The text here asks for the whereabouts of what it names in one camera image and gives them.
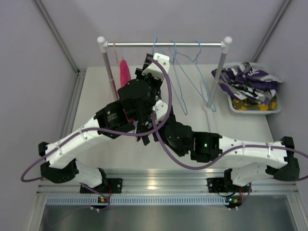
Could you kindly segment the purple camouflage trousers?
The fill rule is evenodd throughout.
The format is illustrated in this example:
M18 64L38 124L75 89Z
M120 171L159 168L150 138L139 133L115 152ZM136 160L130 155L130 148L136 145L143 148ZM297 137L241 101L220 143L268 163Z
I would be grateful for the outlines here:
M225 66L218 80L220 88L232 99L249 99L261 105L269 104L281 83L282 80L264 68L248 62Z

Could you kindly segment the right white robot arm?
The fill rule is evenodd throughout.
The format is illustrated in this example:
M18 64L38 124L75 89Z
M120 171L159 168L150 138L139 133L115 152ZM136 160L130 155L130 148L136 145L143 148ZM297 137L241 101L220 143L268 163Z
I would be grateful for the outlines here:
M226 167L223 187L229 191L256 180L299 179L300 168L291 137L284 136L273 143L248 142L218 133L193 131L190 126L176 121L164 125L159 134L163 143L177 156L188 154L197 163L214 164L223 159L245 162L242 167Z

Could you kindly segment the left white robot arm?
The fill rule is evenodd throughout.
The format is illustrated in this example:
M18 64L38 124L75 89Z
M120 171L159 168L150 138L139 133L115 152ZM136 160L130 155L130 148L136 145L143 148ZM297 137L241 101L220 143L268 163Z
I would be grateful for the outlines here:
M121 87L119 99L95 113L78 130L54 143L42 142L39 155L41 177L55 184L76 181L102 193L109 181L102 168L90 167L77 157L92 147L120 136L148 136L149 122L161 93L162 81L133 79Z

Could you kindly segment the yellow camouflage trousers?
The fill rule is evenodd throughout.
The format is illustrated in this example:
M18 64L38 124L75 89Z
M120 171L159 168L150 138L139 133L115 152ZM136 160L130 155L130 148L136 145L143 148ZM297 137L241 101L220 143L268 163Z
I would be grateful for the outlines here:
M277 106L277 97L274 96L266 105L258 104L251 99L231 99L231 103L233 108L239 111L273 111Z

